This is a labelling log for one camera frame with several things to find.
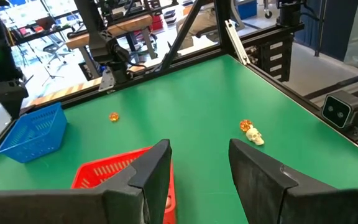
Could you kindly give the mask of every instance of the workbench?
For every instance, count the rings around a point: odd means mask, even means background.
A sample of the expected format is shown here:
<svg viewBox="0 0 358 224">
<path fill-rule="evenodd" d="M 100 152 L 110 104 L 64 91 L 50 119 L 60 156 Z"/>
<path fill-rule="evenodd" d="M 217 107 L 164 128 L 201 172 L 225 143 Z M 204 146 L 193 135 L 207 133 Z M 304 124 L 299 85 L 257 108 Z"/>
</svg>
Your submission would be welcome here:
<svg viewBox="0 0 358 224">
<path fill-rule="evenodd" d="M 154 59 L 157 57 L 157 55 L 153 50 L 152 43 L 149 36 L 149 29 L 148 29 L 148 27 L 152 24 L 152 22 L 153 22 L 152 17 L 150 15 L 145 15 L 109 26 L 107 30 L 114 37 L 117 37 L 119 35 L 128 32 L 141 30 L 150 57 Z M 80 50 L 93 78 L 98 78 L 101 75 L 97 71 L 93 59 L 86 49 L 86 46 L 89 44 L 89 39 L 90 39 L 89 34 L 83 34 L 78 37 L 74 37 L 70 39 L 69 41 L 66 42 L 66 45 L 69 49 Z"/>
<path fill-rule="evenodd" d="M 0 155 L 0 190 L 69 189 L 83 163 L 168 138 L 177 223 L 247 223 L 228 158 L 231 138 L 253 145 L 239 128 L 243 119 L 264 137 L 256 149 L 335 188 L 358 188 L 358 147 L 229 55 L 64 112 L 59 151 L 27 164 Z"/>
</svg>

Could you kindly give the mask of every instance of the plastic basket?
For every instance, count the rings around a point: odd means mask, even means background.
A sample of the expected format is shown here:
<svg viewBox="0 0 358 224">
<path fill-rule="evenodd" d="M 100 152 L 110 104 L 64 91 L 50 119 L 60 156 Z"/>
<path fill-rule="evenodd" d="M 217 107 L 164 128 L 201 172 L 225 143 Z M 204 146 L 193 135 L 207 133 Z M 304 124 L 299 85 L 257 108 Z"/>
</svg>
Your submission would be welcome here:
<svg viewBox="0 0 358 224">
<path fill-rule="evenodd" d="M 0 145 L 0 154 L 29 162 L 59 149 L 67 120 L 60 103 L 23 115 Z"/>
<path fill-rule="evenodd" d="M 123 170 L 132 161 L 143 155 L 151 147 L 146 147 L 136 151 L 123 153 L 109 158 L 100 159 L 83 164 L 78 170 L 71 185 L 72 189 L 88 189 L 98 186 L 108 180 L 114 174 Z M 175 186 L 173 183 L 173 166 L 171 164 L 170 182 L 168 188 L 168 197 L 171 198 L 171 206 L 165 209 L 163 224 L 176 224 L 175 208 Z"/>
</svg>

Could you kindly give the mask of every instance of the green table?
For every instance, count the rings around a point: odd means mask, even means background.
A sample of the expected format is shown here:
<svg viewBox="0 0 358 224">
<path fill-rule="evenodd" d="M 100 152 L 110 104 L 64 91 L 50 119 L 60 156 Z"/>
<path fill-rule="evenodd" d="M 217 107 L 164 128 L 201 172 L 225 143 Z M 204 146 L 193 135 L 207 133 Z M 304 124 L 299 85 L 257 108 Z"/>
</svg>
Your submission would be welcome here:
<svg viewBox="0 0 358 224">
<path fill-rule="evenodd" d="M 0 190 L 69 189 L 83 163 L 169 138 L 178 223 L 246 223 L 228 159 L 230 138 L 247 142 L 243 119 L 262 133 L 262 152 L 333 187 L 358 187 L 358 147 L 227 55 L 65 114 L 58 152 L 28 164 L 0 155 Z"/>
</svg>

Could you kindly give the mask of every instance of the blue basket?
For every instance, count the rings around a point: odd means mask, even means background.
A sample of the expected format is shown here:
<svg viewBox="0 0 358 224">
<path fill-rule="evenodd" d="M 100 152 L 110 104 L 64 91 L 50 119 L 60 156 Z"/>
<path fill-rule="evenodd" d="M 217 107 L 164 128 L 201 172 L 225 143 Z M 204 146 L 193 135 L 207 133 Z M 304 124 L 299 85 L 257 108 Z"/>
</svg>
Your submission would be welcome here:
<svg viewBox="0 0 358 224">
<path fill-rule="evenodd" d="M 59 149 L 67 119 L 60 103 L 20 117 L 0 146 L 0 153 L 29 162 Z"/>
</svg>

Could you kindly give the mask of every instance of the floor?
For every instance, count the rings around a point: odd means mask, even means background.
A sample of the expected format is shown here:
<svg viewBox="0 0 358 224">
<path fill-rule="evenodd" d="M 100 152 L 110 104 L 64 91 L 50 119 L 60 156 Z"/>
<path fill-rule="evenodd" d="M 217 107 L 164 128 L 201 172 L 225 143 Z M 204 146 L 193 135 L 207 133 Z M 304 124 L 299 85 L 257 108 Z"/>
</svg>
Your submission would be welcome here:
<svg viewBox="0 0 358 224">
<path fill-rule="evenodd" d="M 259 7 L 258 11 L 258 17 L 247 19 L 245 22 L 261 28 L 275 24 L 275 19 L 266 19 L 264 17 L 263 7 Z M 277 10 L 272 9 L 272 12 L 277 16 Z M 240 31 L 239 35 L 244 35 L 253 31 L 255 31 L 255 29 L 247 27 L 245 30 Z M 163 57 L 163 55 L 169 51 L 167 41 L 172 44 L 175 40 L 175 26 L 166 27 L 164 32 L 157 34 L 157 37 L 157 53 L 159 57 Z M 195 45 L 204 44 L 206 41 L 209 40 L 205 37 L 200 39 L 195 38 Z M 127 47 L 125 40 L 120 40 L 120 44 L 123 47 Z M 54 67 L 54 70 L 51 71 L 51 74 L 60 76 L 54 79 L 49 78 L 48 73 L 41 64 L 24 68 L 26 76 L 30 77 L 31 75 L 34 75 L 34 77 L 27 85 L 30 97 L 24 100 L 23 105 L 26 105 L 34 98 L 86 81 L 78 66 L 78 63 L 83 60 L 81 55 L 78 53 L 67 55 L 65 60 L 68 62 L 66 65 L 56 66 Z M 342 62 L 325 55 L 314 57 L 313 50 L 299 44 L 293 44 L 290 81 L 285 84 L 299 94 L 306 95 L 312 91 L 319 90 L 357 75 L 358 69 L 354 67 L 344 65 Z M 346 89 L 355 91 L 357 88 L 358 84 L 352 85 Z M 324 98 L 318 98 L 313 101 L 319 104 L 321 103 L 321 99 Z M 0 106 L 0 132 L 4 129 L 8 121 L 8 114 Z"/>
</svg>

